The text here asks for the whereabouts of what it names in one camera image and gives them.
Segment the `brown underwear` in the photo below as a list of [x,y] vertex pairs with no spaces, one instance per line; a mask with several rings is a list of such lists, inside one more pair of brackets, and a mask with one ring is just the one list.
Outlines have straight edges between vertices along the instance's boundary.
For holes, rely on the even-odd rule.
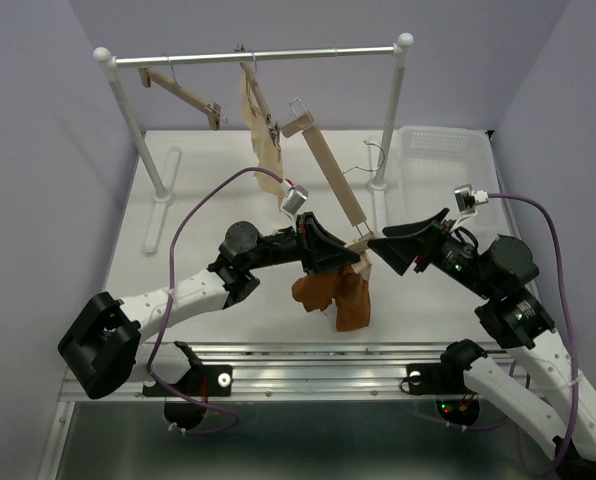
[[306,275],[292,285],[291,294],[307,312],[324,312],[334,305],[337,332],[351,332],[370,324],[369,281],[351,266]]

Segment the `wooden hanger with brown underwear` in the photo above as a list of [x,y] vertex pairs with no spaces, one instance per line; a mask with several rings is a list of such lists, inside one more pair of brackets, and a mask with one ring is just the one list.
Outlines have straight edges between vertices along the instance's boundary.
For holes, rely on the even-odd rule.
[[282,134],[285,138],[290,138],[297,133],[302,134],[347,220],[358,231],[359,237],[347,246],[359,255],[360,260],[353,264],[352,268],[355,273],[360,274],[372,265],[366,251],[368,242],[375,237],[375,233],[369,227],[367,216],[314,116],[299,98],[291,100],[289,105],[294,119],[281,128]]

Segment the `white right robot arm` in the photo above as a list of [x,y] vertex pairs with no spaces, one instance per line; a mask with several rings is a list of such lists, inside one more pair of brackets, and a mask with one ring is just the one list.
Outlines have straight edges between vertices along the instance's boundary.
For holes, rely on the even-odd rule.
[[539,274],[530,248],[497,236],[479,250],[447,209],[408,225],[389,226],[369,248],[397,274],[434,266],[484,303],[475,314],[487,334],[528,375],[520,385],[472,340],[450,344],[437,364],[419,368],[412,394],[472,391],[485,396],[553,461],[563,479],[596,479],[596,390],[555,322],[527,285]]

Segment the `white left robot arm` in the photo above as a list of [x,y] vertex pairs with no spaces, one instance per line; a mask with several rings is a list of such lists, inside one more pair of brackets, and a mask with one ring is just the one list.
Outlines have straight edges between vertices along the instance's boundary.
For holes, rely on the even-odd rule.
[[357,263],[349,249],[307,212],[292,227],[263,235],[248,221],[232,224],[216,260],[198,273],[141,295],[92,296],[58,343],[63,358],[88,398],[104,398],[125,384],[139,347],[193,317],[243,302],[260,284],[256,269],[298,262],[306,274]]

